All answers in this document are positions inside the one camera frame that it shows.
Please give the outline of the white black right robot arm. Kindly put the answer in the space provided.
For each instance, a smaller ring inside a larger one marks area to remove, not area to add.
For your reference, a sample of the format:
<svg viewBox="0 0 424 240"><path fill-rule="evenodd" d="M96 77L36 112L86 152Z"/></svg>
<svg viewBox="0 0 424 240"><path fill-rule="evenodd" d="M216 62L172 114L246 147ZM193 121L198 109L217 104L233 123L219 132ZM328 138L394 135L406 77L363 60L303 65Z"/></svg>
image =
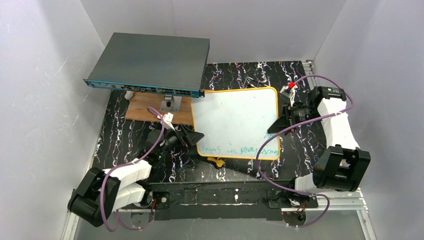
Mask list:
<svg viewBox="0 0 424 240"><path fill-rule="evenodd" d="M338 87L316 86L308 93L308 102L295 101L296 86L290 83L280 93L288 100L279 118L268 128L276 134L286 128L293 133L300 123L319 118L326 139L326 150L312 173L296 177L290 189L318 194L326 191L354 192L371 162L368 151L361 150L348 120L346 92Z"/></svg>

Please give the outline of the yellow-framed whiteboard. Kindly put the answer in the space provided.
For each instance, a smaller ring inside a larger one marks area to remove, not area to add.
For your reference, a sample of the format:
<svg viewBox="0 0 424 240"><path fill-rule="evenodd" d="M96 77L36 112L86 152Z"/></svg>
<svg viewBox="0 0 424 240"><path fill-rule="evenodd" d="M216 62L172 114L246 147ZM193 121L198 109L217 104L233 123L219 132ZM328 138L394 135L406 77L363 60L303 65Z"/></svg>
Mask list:
<svg viewBox="0 0 424 240"><path fill-rule="evenodd" d="M196 144L202 157L275 161L281 155L278 138L268 128L277 120L278 92L273 87L207 91L191 100L193 126L204 137Z"/></svg>

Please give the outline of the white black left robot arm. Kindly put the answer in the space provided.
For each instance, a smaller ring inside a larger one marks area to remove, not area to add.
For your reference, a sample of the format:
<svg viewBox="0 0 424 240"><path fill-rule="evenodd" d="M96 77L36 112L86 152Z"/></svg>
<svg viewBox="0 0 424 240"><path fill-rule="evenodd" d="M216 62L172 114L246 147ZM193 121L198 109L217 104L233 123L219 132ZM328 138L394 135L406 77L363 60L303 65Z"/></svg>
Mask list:
<svg viewBox="0 0 424 240"><path fill-rule="evenodd" d="M147 190L139 182L149 178L167 153L177 147L192 148L204 136L183 124L151 131L145 148L133 161L107 169L90 168L73 190L68 211L94 227L107 224L112 213L143 201Z"/></svg>

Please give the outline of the yellow black eraser pad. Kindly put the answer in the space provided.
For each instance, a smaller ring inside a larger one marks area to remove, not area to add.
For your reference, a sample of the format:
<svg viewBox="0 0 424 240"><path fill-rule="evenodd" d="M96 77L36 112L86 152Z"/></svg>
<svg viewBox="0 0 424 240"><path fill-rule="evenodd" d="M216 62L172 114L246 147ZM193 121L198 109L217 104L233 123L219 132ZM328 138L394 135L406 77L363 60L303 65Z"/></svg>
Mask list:
<svg viewBox="0 0 424 240"><path fill-rule="evenodd" d="M213 157L208 157L207 158L207 161L210 163L210 164L213 164L215 167L217 167L217 168L221 168L221 167L223 167L224 166L224 164L225 164L225 162L223 161L223 160L221 160L221 159L217 159L217 158L213 158Z"/></svg>

